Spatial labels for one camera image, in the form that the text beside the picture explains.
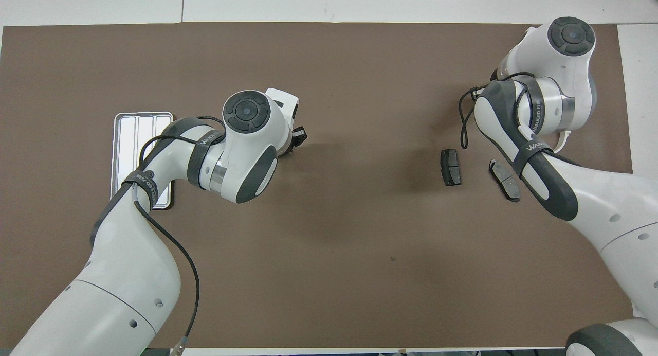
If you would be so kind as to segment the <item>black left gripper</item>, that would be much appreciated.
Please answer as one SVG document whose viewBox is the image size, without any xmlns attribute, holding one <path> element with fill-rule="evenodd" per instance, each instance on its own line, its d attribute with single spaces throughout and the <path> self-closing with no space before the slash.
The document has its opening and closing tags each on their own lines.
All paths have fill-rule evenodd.
<svg viewBox="0 0 658 356">
<path fill-rule="evenodd" d="M 291 153 L 294 147 L 299 147 L 307 138 L 308 135 L 304 126 L 296 127 L 293 130 L 293 135 L 287 140 L 286 145 L 280 149 L 280 156 L 283 157 L 284 155 Z"/>
</svg>

